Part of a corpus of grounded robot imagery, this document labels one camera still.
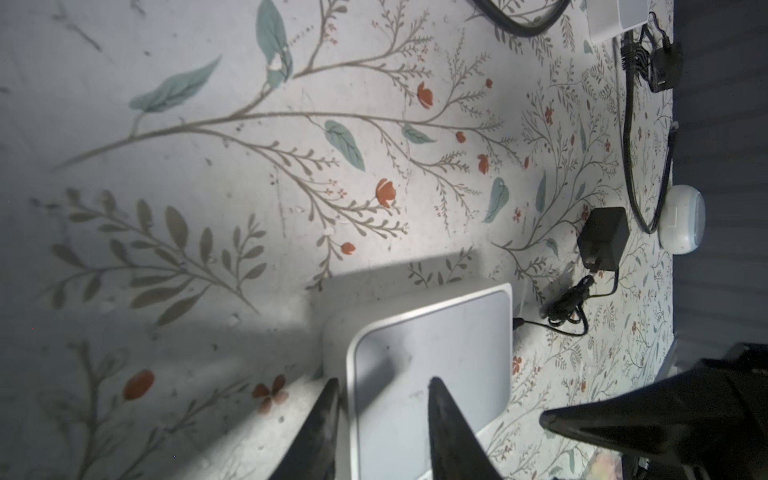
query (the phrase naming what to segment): black cable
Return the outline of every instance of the black cable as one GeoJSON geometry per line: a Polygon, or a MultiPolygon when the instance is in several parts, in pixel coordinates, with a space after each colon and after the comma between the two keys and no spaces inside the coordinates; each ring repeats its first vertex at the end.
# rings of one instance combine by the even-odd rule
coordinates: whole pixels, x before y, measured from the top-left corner
{"type": "MultiPolygon", "coordinates": [[[[628,31],[624,34],[624,43],[626,45],[632,45],[632,31],[628,31]]],[[[634,176],[632,174],[632,159],[631,159],[631,138],[632,138],[632,111],[634,103],[634,76],[637,72],[637,65],[633,60],[634,48],[630,48],[631,57],[624,63],[624,70],[627,73],[627,107],[624,111],[624,136],[621,142],[621,156],[624,160],[624,180],[627,184],[627,196],[629,197],[629,204],[632,209],[632,214],[640,230],[648,233],[649,235],[656,231],[659,226],[659,217],[661,216],[661,208],[664,205],[664,201],[667,199],[667,188],[669,186],[670,172],[672,169],[672,153],[674,151],[674,142],[677,137],[677,126],[672,124],[670,126],[670,133],[667,137],[667,159],[664,162],[664,172],[661,176],[661,186],[659,189],[659,198],[656,202],[656,210],[650,221],[650,225],[645,222],[643,214],[640,212],[640,207],[637,205],[637,198],[634,193],[634,176]]]]}
{"type": "Polygon", "coordinates": [[[570,5],[571,0],[559,0],[559,3],[554,6],[547,18],[537,25],[522,25],[511,18],[496,6],[493,0],[472,0],[475,6],[483,12],[483,15],[488,17],[488,20],[493,22],[494,25],[501,30],[506,31],[510,35],[515,37],[535,37],[547,31],[557,20],[560,19],[565,9],[570,5]]]}

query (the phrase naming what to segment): painted leaf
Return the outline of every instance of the painted leaf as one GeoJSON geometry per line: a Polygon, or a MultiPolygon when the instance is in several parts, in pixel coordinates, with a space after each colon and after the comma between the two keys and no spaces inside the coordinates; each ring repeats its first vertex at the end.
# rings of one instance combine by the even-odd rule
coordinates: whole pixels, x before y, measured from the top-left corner
{"type": "Polygon", "coordinates": [[[156,248],[154,249],[154,254],[160,257],[161,259],[165,260],[166,262],[170,263],[171,265],[179,266],[178,260],[176,260],[176,258],[173,255],[166,252],[165,250],[156,248]]]}
{"type": "Polygon", "coordinates": [[[176,210],[173,207],[166,208],[165,224],[168,227],[170,237],[174,239],[176,246],[183,250],[187,246],[189,227],[187,227],[187,221],[181,216],[179,210],[176,210]]]}
{"type": "Polygon", "coordinates": [[[263,0],[256,15],[256,42],[266,57],[266,82],[277,88],[293,74],[293,58],[283,17],[272,0],[263,0]]]}
{"type": "Polygon", "coordinates": [[[149,227],[152,226],[152,210],[144,200],[136,202],[136,216],[139,219],[139,225],[145,233],[149,233],[149,227]]]}
{"type": "Polygon", "coordinates": [[[541,181],[538,183],[538,192],[536,192],[536,211],[541,213],[544,210],[544,205],[547,202],[547,172],[544,172],[544,176],[541,177],[541,181]]]}
{"type": "Polygon", "coordinates": [[[434,140],[427,137],[422,132],[416,130],[413,125],[405,122],[402,126],[402,136],[407,138],[413,144],[427,144],[432,143],[434,140]]]}
{"type": "Polygon", "coordinates": [[[350,162],[354,168],[366,171],[366,164],[362,160],[362,154],[355,143],[352,133],[344,125],[333,120],[326,122],[325,129],[326,139],[341,152],[346,161],[350,162]]]}
{"type": "Polygon", "coordinates": [[[85,265],[83,265],[78,256],[66,245],[57,243],[56,245],[51,246],[51,252],[53,252],[53,254],[60,260],[63,260],[72,266],[85,268],[85,265]]]}
{"type": "Polygon", "coordinates": [[[137,276],[136,278],[131,280],[131,286],[133,287],[153,286],[159,283],[167,282],[168,280],[171,280],[173,278],[176,278],[176,275],[137,276]]]}
{"type": "Polygon", "coordinates": [[[166,78],[153,91],[133,97],[128,106],[145,113],[157,113],[184,103],[192,98],[208,81],[221,60],[221,55],[208,65],[166,78]]]}
{"type": "Polygon", "coordinates": [[[203,233],[200,235],[200,259],[203,263],[208,263],[210,258],[210,252],[214,249],[214,235],[210,232],[210,228],[206,227],[203,233]]]}
{"type": "Polygon", "coordinates": [[[558,243],[557,242],[555,242],[551,238],[548,238],[547,240],[544,241],[544,243],[546,243],[547,247],[549,247],[554,252],[554,255],[557,258],[560,258],[560,256],[558,255],[558,243]]]}
{"type": "Polygon", "coordinates": [[[43,412],[62,425],[74,425],[88,418],[88,404],[80,397],[62,389],[46,390],[38,395],[43,412]]]}
{"type": "Polygon", "coordinates": [[[224,265],[224,268],[227,270],[232,270],[232,256],[227,249],[221,250],[221,264],[224,265]]]}
{"type": "Polygon", "coordinates": [[[584,125],[579,124],[579,137],[581,138],[581,151],[585,153],[587,151],[587,134],[584,133],[584,125]]]}
{"type": "Polygon", "coordinates": [[[243,255],[243,258],[256,258],[264,251],[264,247],[261,245],[256,245],[254,248],[248,250],[245,255],[243,255]]]}
{"type": "Polygon", "coordinates": [[[131,302],[131,308],[144,308],[146,306],[154,305],[155,303],[164,302],[169,300],[179,293],[181,293],[187,286],[192,283],[192,279],[188,279],[179,286],[153,288],[136,295],[136,298],[131,302]]]}
{"type": "Polygon", "coordinates": [[[256,278],[259,278],[262,273],[264,273],[264,270],[266,270],[266,263],[260,263],[259,265],[256,265],[254,268],[250,269],[248,273],[245,274],[246,280],[254,280],[256,278]]]}
{"type": "Polygon", "coordinates": [[[128,258],[128,251],[121,241],[115,239],[110,240],[109,250],[112,250],[112,254],[115,255],[122,263],[131,265],[131,259],[128,258]]]}
{"type": "Polygon", "coordinates": [[[491,201],[488,204],[488,213],[485,215],[483,223],[491,223],[508,201],[509,189],[504,184],[501,177],[496,177],[496,179],[493,180],[493,187],[491,188],[491,201]]]}
{"type": "Polygon", "coordinates": [[[89,220],[93,220],[97,216],[98,215],[88,214],[86,212],[77,212],[69,216],[69,221],[71,221],[72,223],[84,223],[89,220]]]}
{"type": "Polygon", "coordinates": [[[179,319],[186,312],[189,312],[190,310],[192,310],[192,307],[205,294],[206,290],[208,290],[207,287],[204,288],[202,291],[200,291],[200,293],[198,293],[197,295],[189,296],[169,306],[167,310],[165,310],[160,315],[160,317],[157,318],[157,325],[158,326],[167,325],[168,323],[171,323],[174,320],[179,319]]]}
{"type": "Polygon", "coordinates": [[[85,286],[85,290],[83,291],[83,301],[90,301],[94,296],[96,296],[96,293],[98,293],[100,288],[101,273],[96,273],[91,278],[91,281],[88,282],[88,285],[85,286]]]}

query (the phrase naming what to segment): black object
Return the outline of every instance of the black object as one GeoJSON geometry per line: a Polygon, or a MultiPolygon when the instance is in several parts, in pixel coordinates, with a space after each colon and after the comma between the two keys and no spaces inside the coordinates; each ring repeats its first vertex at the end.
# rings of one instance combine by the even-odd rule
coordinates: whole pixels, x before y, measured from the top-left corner
{"type": "Polygon", "coordinates": [[[339,380],[331,379],[270,480],[333,480],[339,427],[339,380]]]}
{"type": "Polygon", "coordinates": [[[682,465],[689,478],[768,476],[768,346],[735,345],[722,360],[604,402],[548,410],[542,427],[570,439],[682,465]]]}
{"type": "Polygon", "coordinates": [[[627,195],[637,225],[645,233],[651,234],[656,231],[661,216],[661,208],[667,198],[667,188],[669,187],[670,172],[672,168],[672,153],[677,139],[677,122],[673,122],[667,135],[667,158],[664,161],[664,172],[661,175],[661,185],[659,187],[659,197],[656,202],[656,209],[651,218],[650,224],[646,223],[640,207],[637,205],[637,198],[634,192],[634,176],[632,174],[631,159],[631,138],[632,138],[632,111],[634,109],[634,78],[642,77],[649,85],[651,91],[658,92],[673,88],[680,80],[680,72],[683,68],[683,49],[679,42],[670,43],[667,33],[659,28],[659,22],[656,14],[651,12],[656,28],[662,34],[662,48],[656,48],[656,41],[650,34],[646,25],[643,26],[642,36],[650,39],[654,46],[653,52],[649,53],[640,42],[635,43],[632,37],[632,31],[624,34],[621,46],[621,65],[626,71],[627,81],[627,106],[624,114],[624,132],[621,142],[621,156],[624,162],[624,180],[627,183],[627,195]]]}
{"type": "Polygon", "coordinates": [[[623,207],[595,208],[578,236],[581,262],[592,273],[616,272],[628,239],[627,211],[623,207]]]}
{"type": "Polygon", "coordinates": [[[439,377],[429,382],[427,411],[434,480],[502,480],[439,377]]]}
{"type": "Polygon", "coordinates": [[[571,4],[571,0],[559,0],[550,14],[536,25],[523,25],[515,22],[496,6],[494,0],[472,0],[475,6],[488,17],[488,20],[501,30],[506,31],[515,37],[535,37],[547,31],[557,20],[560,19],[565,9],[571,4]]]}

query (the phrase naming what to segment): white box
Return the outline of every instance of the white box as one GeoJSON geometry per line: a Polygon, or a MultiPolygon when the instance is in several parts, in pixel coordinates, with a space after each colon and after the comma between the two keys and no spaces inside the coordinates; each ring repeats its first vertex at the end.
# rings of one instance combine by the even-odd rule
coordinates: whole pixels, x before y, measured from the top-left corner
{"type": "Polygon", "coordinates": [[[648,0],[587,0],[589,39],[593,44],[611,40],[648,22],[648,0]]]}
{"type": "Polygon", "coordinates": [[[429,380],[448,386],[472,430],[507,407],[512,291],[477,279],[354,307],[323,330],[342,389],[337,480],[406,480],[431,468],[429,380]]]}

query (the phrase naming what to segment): orange flower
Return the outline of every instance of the orange flower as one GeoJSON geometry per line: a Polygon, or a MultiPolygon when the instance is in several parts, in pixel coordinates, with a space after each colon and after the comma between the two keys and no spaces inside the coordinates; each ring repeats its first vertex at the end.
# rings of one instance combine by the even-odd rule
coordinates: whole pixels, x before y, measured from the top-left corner
{"type": "Polygon", "coordinates": [[[432,90],[424,88],[424,82],[420,83],[419,87],[416,88],[416,96],[419,97],[422,107],[429,109],[432,106],[432,90]]]}
{"type": "Polygon", "coordinates": [[[480,163],[478,164],[478,170],[480,170],[480,173],[485,175],[488,173],[488,157],[486,157],[483,154],[478,155],[478,158],[480,159],[480,163]]]}
{"type": "Polygon", "coordinates": [[[346,242],[341,246],[341,253],[345,255],[352,255],[352,252],[355,251],[355,246],[352,245],[350,242],[346,242]]]}
{"type": "Polygon", "coordinates": [[[523,363],[523,359],[519,356],[512,357],[512,375],[520,372],[520,367],[523,363]]]}
{"type": "Polygon", "coordinates": [[[376,198],[384,208],[389,208],[389,201],[395,200],[395,186],[392,182],[388,182],[385,178],[379,181],[376,185],[376,198]]]}
{"type": "Polygon", "coordinates": [[[126,400],[140,399],[154,383],[154,374],[149,370],[141,370],[128,379],[123,387],[123,398],[126,400]]]}
{"type": "Polygon", "coordinates": [[[263,383],[260,383],[256,386],[256,388],[253,389],[253,392],[250,394],[250,396],[254,397],[255,399],[261,399],[263,397],[266,397],[259,406],[259,413],[262,415],[266,415],[270,412],[272,409],[272,402],[275,402],[277,405],[282,405],[286,400],[288,400],[288,392],[283,391],[283,387],[286,385],[286,377],[282,373],[275,377],[275,380],[272,382],[272,391],[266,387],[263,383]]]}

